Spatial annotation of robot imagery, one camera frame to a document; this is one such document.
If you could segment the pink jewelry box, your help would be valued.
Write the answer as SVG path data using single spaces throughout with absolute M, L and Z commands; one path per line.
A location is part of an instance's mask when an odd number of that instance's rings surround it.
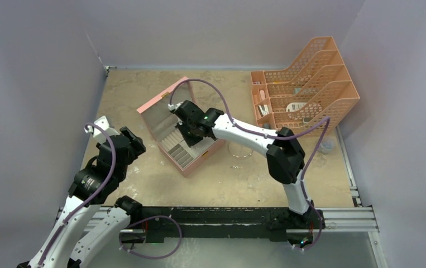
M 189 147 L 176 127 L 178 118 L 167 107 L 171 94 L 174 93 L 174 104 L 184 100 L 196 102 L 193 87 L 187 79 L 182 77 L 137 109 L 159 150 L 184 177 L 200 167 L 225 143 L 225 140 L 207 137 Z

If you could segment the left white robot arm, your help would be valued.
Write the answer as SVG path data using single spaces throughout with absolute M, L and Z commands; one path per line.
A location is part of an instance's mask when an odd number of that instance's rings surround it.
M 87 124 L 99 153 L 75 174 L 62 212 L 42 247 L 18 267 L 88 267 L 120 230 L 142 223 L 142 204 L 123 196 L 101 222 L 84 232 L 108 196 L 125 180 L 128 166 L 146 151 L 142 138 L 128 127 L 115 130 L 106 123 Z

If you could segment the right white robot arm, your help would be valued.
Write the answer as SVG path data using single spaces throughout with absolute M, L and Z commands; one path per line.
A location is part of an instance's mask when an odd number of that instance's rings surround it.
M 307 193 L 304 175 L 308 168 L 305 152 L 292 130 L 260 128 L 233 118 L 216 108 L 202 111 L 195 103 L 185 100 L 168 104 L 177 119 L 177 129 L 189 147 L 206 138 L 235 142 L 264 156 L 269 175 L 283 185 L 288 210 L 284 217 L 276 216 L 269 227 L 282 228 L 291 223 L 296 227 L 310 227 L 312 216 L 317 227 L 324 227 L 324 219 Z

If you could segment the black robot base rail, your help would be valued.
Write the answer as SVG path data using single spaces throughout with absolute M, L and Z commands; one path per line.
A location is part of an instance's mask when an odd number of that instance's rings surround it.
M 134 199 L 118 198 L 114 207 L 126 210 L 127 230 L 140 235 L 147 243 L 163 243 L 166 238 L 265 239 L 288 242 L 300 248 L 312 244 L 315 235 L 325 229 L 317 227 L 317 217 L 304 228 L 291 223 L 271 229 L 276 216 L 284 217 L 287 207 L 162 207 L 144 206 Z

